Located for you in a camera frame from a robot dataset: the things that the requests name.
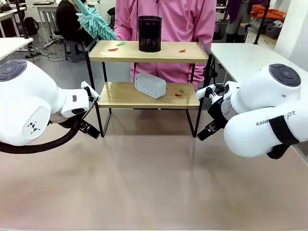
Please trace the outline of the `black metal pole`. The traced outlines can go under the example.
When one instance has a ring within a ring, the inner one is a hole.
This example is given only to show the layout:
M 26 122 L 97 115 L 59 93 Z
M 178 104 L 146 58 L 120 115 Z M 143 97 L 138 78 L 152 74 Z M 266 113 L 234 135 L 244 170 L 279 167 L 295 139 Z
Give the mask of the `black metal pole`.
M 19 0 L 14 0 L 14 3 L 15 3 L 15 6 L 16 6 L 16 9 L 17 9 L 17 13 L 18 13 L 18 16 L 19 16 L 20 24 L 22 26 L 22 32 L 23 32 L 24 38 L 28 39 L 29 36 L 27 34 L 26 27 L 25 27 L 25 24 L 24 24 L 24 17 L 22 15 L 22 11 L 21 11 L 21 7 L 20 7 L 20 4 L 19 4 Z
M 266 0 L 266 6 L 265 6 L 264 14 L 263 14 L 263 17 L 262 17 L 259 29 L 257 31 L 257 35 L 256 35 L 256 38 L 255 38 L 255 41 L 253 42 L 254 45 L 258 44 L 258 40 L 259 40 L 259 37 L 261 35 L 262 28 L 263 28 L 263 25 L 264 25 L 264 22 L 265 22 L 265 19 L 266 19 L 268 10 L 269 10 L 269 6 L 270 6 L 270 0 Z

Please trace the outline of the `person in purple top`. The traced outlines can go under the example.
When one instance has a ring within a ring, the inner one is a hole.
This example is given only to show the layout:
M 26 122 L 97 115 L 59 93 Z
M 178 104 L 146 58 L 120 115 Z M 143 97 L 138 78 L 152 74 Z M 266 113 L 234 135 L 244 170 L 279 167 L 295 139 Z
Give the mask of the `person in purple top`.
M 240 24 L 250 23 L 253 5 L 266 5 L 267 0 L 228 0 L 225 17 L 229 17 L 226 27 L 226 43 L 245 43 L 245 29 Z

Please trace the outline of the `teal chenille duster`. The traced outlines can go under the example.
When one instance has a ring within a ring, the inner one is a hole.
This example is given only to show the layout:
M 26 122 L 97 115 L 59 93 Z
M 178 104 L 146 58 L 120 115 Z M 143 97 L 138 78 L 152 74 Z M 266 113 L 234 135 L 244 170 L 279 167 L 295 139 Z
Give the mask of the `teal chenille duster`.
M 74 0 L 80 12 L 76 13 L 78 21 L 85 31 L 93 38 L 100 36 L 102 40 L 117 40 L 109 24 L 93 8 L 85 5 L 81 0 Z

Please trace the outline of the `person in pink hoodie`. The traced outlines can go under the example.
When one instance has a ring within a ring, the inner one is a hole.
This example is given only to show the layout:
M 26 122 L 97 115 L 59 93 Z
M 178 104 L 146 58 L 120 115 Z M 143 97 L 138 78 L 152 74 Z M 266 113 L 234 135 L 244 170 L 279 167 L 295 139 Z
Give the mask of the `person in pink hoodie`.
M 162 19 L 162 41 L 202 41 L 211 47 L 216 0 L 116 0 L 115 34 L 119 40 L 137 41 L 139 16 L 159 16 Z M 138 63 L 131 64 L 131 74 L 146 72 L 166 82 L 192 82 L 198 89 L 204 80 L 205 64 Z

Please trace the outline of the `grey stool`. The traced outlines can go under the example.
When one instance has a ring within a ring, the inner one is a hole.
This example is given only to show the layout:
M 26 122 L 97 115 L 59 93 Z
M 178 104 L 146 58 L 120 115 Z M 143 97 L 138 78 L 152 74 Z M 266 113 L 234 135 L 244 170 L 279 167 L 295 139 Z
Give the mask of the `grey stool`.
M 85 44 L 84 42 L 76 42 L 64 39 L 65 59 L 72 63 L 78 63 L 85 60 Z

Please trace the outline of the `wooden shelf black metal frame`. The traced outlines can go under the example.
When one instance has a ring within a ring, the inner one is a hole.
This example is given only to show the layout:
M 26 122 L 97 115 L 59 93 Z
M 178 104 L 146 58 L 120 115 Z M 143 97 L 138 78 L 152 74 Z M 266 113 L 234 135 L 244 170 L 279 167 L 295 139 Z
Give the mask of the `wooden shelf black metal frame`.
M 103 77 L 105 85 L 101 93 L 101 99 L 95 104 L 96 115 L 99 124 L 100 135 L 103 137 L 109 124 L 109 118 L 105 123 L 101 121 L 100 108 L 132 108 L 132 109 L 182 109 L 186 111 L 188 122 L 193 137 L 196 137 L 199 121 L 203 106 L 203 100 L 196 98 L 192 82 L 188 83 L 168 83 L 165 96 L 154 100 L 149 96 L 135 90 L 132 82 L 109 82 L 107 80 L 106 62 L 124 63 L 187 63 L 195 66 L 205 64 L 205 81 L 208 85 L 209 69 L 213 55 L 206 45 L 202 42 L 162 42 L 161 51 L 146 53 L 138 49 L 137 41 L 126 41 L 125 45 L 120 46 L 117 51 L 108 51 L 118 44 L 117 41 L 99 40 L 94 41 L 85 49 L 85 58 L 90 78 L 90 84 L 95 86 L 91 63 L 100 62 L 103 67 Z

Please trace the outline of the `seated person in black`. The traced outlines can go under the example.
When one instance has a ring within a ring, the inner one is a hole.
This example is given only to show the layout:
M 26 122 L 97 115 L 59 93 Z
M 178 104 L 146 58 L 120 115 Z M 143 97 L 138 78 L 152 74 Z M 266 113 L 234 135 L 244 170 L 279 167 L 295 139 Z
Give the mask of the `seated person in black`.
M 56 10 L 56 23 L 64 39 L 84 42 L 88 46 L 93 38 L 78 21 L 76 6 L 74 0 L 61 0 Z

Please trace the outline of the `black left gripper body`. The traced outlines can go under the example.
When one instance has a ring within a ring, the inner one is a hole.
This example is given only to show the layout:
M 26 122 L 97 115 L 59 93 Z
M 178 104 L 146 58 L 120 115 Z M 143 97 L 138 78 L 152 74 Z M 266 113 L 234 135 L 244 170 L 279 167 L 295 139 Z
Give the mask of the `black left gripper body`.
M 63 122 L 63 128 L 72 128 L 76 122 L 80 123 L 82 128 L 87 128 L 88 124 L 83 119 L 84 114 L 76 115 L 73 117 L 68 118 L 66 121 Z

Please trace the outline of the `grey rectangular clock box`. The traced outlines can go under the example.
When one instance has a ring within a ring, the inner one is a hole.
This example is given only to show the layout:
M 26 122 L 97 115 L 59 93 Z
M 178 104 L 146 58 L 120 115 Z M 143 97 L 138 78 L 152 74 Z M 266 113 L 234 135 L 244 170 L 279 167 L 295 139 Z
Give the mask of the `grey rectangular clock box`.
M 166 94 L 167 83 L 165 80 L 148 73 L 138 73 L 134 77 L 135 89 L 154 99 Z

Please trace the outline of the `black bag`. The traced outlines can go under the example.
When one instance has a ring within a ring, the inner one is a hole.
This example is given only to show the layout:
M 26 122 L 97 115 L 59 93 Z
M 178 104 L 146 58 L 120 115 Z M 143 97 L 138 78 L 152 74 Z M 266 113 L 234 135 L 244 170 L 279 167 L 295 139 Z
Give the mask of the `black bag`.
M 107 11 L 107 14 L 109 15 L 109 19 L 110 19 L 111 24 L 114 24 L 114 22 L 115 22 L 115 13 L 116 13 L 115 7 L 112 7 Z

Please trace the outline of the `large white rounded table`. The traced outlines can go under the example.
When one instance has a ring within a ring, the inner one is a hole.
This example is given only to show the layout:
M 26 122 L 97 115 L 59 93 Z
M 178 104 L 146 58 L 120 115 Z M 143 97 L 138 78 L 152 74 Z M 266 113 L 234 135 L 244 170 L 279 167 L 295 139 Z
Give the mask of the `large white rounded table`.
M 213 43 L 211 52 L 229 76 L 240 83 L 264 66 L 274 63 L 279 55 L 267 47 L 252 43 Z

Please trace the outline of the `black mesh pen holder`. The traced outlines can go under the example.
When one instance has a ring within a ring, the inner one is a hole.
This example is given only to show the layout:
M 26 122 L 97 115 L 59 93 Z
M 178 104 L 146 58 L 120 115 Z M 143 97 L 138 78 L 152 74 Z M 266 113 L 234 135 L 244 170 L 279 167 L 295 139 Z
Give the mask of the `black mesh pen holder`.
M 138 17 L 138 41 L 141 52 L 161 51 L 162 18 L 144 15 Z

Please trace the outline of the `black backpack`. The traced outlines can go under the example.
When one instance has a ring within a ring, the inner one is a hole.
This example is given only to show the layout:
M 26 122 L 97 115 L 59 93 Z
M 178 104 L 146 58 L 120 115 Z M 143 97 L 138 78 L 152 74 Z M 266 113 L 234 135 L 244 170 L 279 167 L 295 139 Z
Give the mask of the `black backpack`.
M 29 36 L 32 36 L 38 33 L 39 25 L 33 17 L 25 18 L 24 24 L 25 24 L 26 32 Z

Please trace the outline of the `grey background desk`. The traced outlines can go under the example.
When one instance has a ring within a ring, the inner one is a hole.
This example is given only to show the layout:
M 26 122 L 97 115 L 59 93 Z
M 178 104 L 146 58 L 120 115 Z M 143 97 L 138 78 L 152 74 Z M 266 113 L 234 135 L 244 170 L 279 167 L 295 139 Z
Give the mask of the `grey background desk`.
M 37 9 L 46 40 L 44 47 L 47 48 L 56 43 L 58 38 L 61 37 L 55 34 L 55 32 L 58 31 L 56 23 L 56 10 L 58 4 L 56 3 L 56 0 L 35 0 L 33 6 Z

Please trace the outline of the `orange cloth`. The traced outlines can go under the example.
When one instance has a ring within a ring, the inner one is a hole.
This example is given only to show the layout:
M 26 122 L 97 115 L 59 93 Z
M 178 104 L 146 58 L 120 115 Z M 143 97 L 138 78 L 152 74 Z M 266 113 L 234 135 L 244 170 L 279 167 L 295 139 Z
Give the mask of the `orange cloth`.
M 263 18 L 265 13 L 265 7 L 262 5 L 253 5 L 250 16 L 253 18 Z M 286 17 L 286 12 L 276 10 L 276 9 L 268 9 L 266 14 L 266 18 L 274 19 L 274 20 L 281 20 L 284 21 Z

